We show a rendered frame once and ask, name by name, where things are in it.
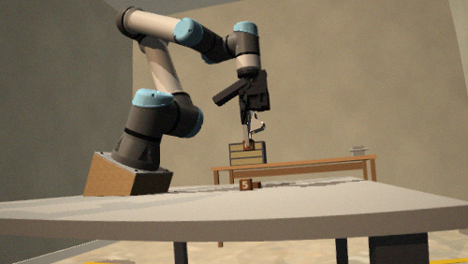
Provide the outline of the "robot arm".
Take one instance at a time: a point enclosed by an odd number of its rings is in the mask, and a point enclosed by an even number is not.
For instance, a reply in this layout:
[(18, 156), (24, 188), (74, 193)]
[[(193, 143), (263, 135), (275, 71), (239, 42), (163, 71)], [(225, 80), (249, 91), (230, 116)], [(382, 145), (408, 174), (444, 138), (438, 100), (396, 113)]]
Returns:
[(117, 13), (116, 25), (122, 34), (136, 40), (146, 54), (157, 89), (136, 92), (124, 133), (112, 150), (112, 159), (134, 169), (159, 169), (163, 132), (189, 139), (203, 125), (202, 110), (183, 92), (166, 47), (168, 42), (200, 52), (209, 65), (236, 58), (237, 72), (247, 68), (261, 70), (259, 35), (253, 22), (238, 22), (233, 34), (220, 37), (190, 18), (179, 20), (129, 6)]

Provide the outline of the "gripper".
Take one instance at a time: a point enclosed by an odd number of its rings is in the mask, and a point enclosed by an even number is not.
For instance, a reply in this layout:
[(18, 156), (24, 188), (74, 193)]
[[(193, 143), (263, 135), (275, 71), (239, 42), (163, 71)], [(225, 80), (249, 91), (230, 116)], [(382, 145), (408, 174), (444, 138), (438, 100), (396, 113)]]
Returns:
[(250, 147), (252, 135), (263, 131), (266, 127), (262, 121), (257, 119), (254, 111), (261, 112), (270, 110), (270, 96), (266, 82), (267, 72), (265, 69), (247, 68), (240, 70), (238, 71), (238, 78), (241, 79), (242, 77), (247, 81), (247, 85), (239, 90), (241, 126), (243, 138), (247, 146)]

